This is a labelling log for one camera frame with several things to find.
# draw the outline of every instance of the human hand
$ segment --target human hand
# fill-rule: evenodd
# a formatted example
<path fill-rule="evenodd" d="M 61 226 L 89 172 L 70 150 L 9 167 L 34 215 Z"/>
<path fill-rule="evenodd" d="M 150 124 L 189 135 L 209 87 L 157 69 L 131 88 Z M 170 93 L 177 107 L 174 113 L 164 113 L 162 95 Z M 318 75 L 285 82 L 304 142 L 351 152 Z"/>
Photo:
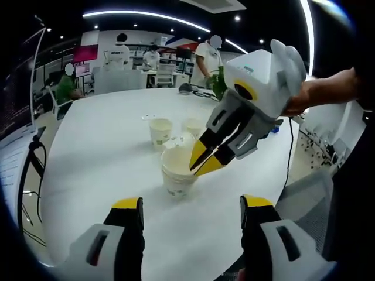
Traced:
<path fill-rule="evenodd" d="M 206 77 L 206 88 L 212 90 L 212 87 L 215 84 L 215 81 L 216 79 L 213 76 Z"/>
<path fill-rule="evenodd" d="M 306 83 L 302 83 L 299 94 L 289 100 L 282 115 L 288 117 L 297 116 L 302 114 L 309 107 L 311 107 L 311 99 L 308 93 L 308 87 Z"/>
<path fill-rule="evenodd" d="M 245 281 L 245 269 L 244 268 L 242 268 L 238 272 L 237 281 Z"/>

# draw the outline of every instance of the ceiling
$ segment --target ceiling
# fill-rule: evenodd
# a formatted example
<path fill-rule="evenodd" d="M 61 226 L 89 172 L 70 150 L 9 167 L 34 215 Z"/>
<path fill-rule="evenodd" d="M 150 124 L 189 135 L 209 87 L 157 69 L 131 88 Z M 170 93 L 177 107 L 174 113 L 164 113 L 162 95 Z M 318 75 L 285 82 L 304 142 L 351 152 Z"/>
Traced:
<path fill-rule="evenodd" d="M 9 56 L 5 58 L 5 62 L 15 54 L 16 46 L 22 40 L 40 29 L 40 20 L 46 27 L 52 28 L 43 38 L 42 50 L 61 43 L 61 35 L 64 36 L 63 40 L 74 39 L 80 37 L 83 32 L 93 30 L 95 24 L 99 25 L 100 30 L 116 30 L 135 29 L 133 24 L 136 22 L 138 30 L 170 33 L 170 29 L 174 28 L 175 36 L 192 40 L 197 40 L 198 37 L 203 40 L 207 36 L 207 33 L 190 26 L 149 16 L 107 15 L 82 18 L 82 14 L 86 12 L 126 9 L 160 13 L 193 22 L 230 39 L 247 51 L 268 48 L 271 39 L 278 39 L 287 45 L 295 46 L 308 69 L 308 32 L 299 0 L 240 0 L 247 7 L 246 10 L 216 15 L 178 0 L 28 2 L 32 3 L 22 4 L 22 9 L 17 6 L 19 2 L 11 4 L 14 7 L 9 14 L 12 15 L 12 22 L 15 24 L 12 29 L 4 28 L 3 36 L 9 47 Z M 353 43 L 348 32 L 319 6 L 313 2 L 310 2 L 310 6 L 316 33 L 314 75 L 324 77 L 350 67 L 353 59 L 349 53 Z M 236 15 L 241 18 L 239 22 L 234 20 Z M 2 26 L 9 25 L 7 19 L 3 18 L 1 21 L 4 21 Z M 264 39 L 264 45 L 259 43 L 260 39 Z M 223 45 L 223 50 L 238 52 L 228 44 Z"/>

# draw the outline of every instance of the green shirt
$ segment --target green shirt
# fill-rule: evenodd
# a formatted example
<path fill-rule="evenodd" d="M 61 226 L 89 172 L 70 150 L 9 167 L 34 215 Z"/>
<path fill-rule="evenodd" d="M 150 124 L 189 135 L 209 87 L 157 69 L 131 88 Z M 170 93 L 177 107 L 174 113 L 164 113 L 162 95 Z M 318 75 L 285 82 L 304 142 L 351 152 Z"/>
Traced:
<path fill-rule="evenodd" d="M 63 75 L 56 90 L 56 101 L 57 104 L 63 104 L 64 102 L 70 101 L 70 94 L 75 89 L 73 79 L 67 75 Z"/>

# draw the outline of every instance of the white t-shirt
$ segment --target white t-shirt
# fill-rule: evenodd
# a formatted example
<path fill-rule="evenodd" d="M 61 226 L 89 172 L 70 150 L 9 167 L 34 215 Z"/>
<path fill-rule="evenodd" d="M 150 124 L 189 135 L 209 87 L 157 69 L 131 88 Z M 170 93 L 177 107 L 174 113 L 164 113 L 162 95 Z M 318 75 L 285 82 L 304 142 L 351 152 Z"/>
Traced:
<path fill-rule="evenodd" d="M 124 62 L 129 62 L 130 50 L 123 43 L 116 45 L 108 52 L 108 66 L 110 70 L 124 70 Z"/>
<path fill-rule="evenodd" d="M 210 75 L 218 74 L 219 66 L 223 65 L 221 61 L 220 52 L 214 47 L 204 42 L 198 45 L 195 50 L 196 56 L 204 57 L 204 65 L 206 66 L 207 71 Z M 206 88 L 206 81 L 204 79 L 203 73 L 200 71 L 197 62 L 194 64 L 193 75 L 191 80 L 192 85 L 201 86 Z"/>
<path fill-rule="evenodd" d="M 156 66 L 160 62 L 160 54 L 158 52 L 148 51 L 144 54 L 143 59 L 151 66 L 152 69 L 156 69 Z"/>

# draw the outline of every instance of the person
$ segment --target person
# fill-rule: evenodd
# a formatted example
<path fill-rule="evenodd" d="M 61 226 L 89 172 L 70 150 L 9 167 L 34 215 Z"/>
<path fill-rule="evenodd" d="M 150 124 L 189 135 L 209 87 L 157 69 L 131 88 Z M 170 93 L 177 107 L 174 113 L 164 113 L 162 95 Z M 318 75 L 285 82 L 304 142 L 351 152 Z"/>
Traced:
<path fill-rule="evenodd" d="M 160 54 L 157 51 L 157 45 L 152 45 L 150 51 L 146 52 L 143 56 L 144 64 L 150 66 L 153 70 L 156 70 L 160 63 Z"/>
<path fill-rule="evenodd" d="M 125 45 L 128 36 L 125 33 L 120 33 L 117 36 L 115 46 L 108 52 L 105 65 L 107 70 L 124 70 L 124 65 L 130 61 L 130 50 Z"/>
<path fill-rule="evenodd" d="M 81 89 L 75 87 L 75 74 L 68 76 L 63 70 L 63 75 L 57 85 L 56 101 L 58 104 L 63 104 L 71 100 L 79 100 L 83 98 Z"/>
<path fill-rule="evenodd" d="M 363 99 L 374 108 L 371 84 L 371 64 L 359 59 L 357 65 L 329 78 L 302 83 L 300 93 L 292 97 L 284 111 L 285 116 L 296 116 L 307 108 L 325 104 L 340 104 Z M 369 242 L 372 206 L 372 157 L 374 153 L 374 119 L 366 126 L 355 149 L 333 177 L 333 237 L 330 239 L 329 261 L 337 261 L 335 280 L 362 280 L 366 275 L 366 259 L 371 256 Z M 245 280 L 246 269 L 238 274 Z"/>
<path fill-rule="evenodd" d="M 198 45 L 195 58 L 191 84 L 206 88 L 207 81 L 213 74 L 218 74 L 219 66 L 223 65 L 220 52 L 206 40 Z"/>

